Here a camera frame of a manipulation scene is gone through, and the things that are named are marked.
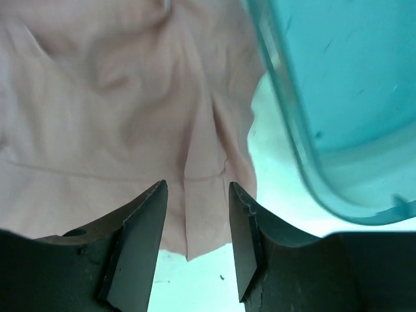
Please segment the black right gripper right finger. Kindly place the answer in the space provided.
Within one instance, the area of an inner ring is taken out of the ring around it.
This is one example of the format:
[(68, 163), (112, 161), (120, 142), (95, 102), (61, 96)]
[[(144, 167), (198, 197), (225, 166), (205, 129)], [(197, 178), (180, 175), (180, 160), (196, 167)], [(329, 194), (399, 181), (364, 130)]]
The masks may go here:
[(414, 311), (415, 233), (316, 237), (229, 186), (239, 300), (247, 311)]

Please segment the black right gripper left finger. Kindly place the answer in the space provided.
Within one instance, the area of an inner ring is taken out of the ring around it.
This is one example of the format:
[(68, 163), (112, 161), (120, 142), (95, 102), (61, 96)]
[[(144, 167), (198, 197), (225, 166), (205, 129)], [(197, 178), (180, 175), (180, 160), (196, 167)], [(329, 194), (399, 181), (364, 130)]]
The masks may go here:
[(2, 311), (146, 311), (168, 201), (159, 181), (62, 236), (1, 232)]

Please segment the dusty pink t shirt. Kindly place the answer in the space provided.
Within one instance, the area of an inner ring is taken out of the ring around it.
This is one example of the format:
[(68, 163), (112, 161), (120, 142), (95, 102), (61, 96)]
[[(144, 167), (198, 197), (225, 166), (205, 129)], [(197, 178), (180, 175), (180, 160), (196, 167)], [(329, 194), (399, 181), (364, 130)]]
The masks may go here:
[(2, 1), (1, 227), (61, 234), (165, 180), (161, 248), (227, 244), (263, 73), (241, 1)]

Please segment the teal transparent plastic bin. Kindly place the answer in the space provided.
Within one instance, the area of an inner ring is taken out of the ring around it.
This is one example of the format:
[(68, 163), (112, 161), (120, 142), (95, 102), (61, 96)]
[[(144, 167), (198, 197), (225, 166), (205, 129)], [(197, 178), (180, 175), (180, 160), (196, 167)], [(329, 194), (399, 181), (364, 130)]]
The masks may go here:
[(336, 217), (415, 217), (415, 2), (248, 1), (302, 179)]

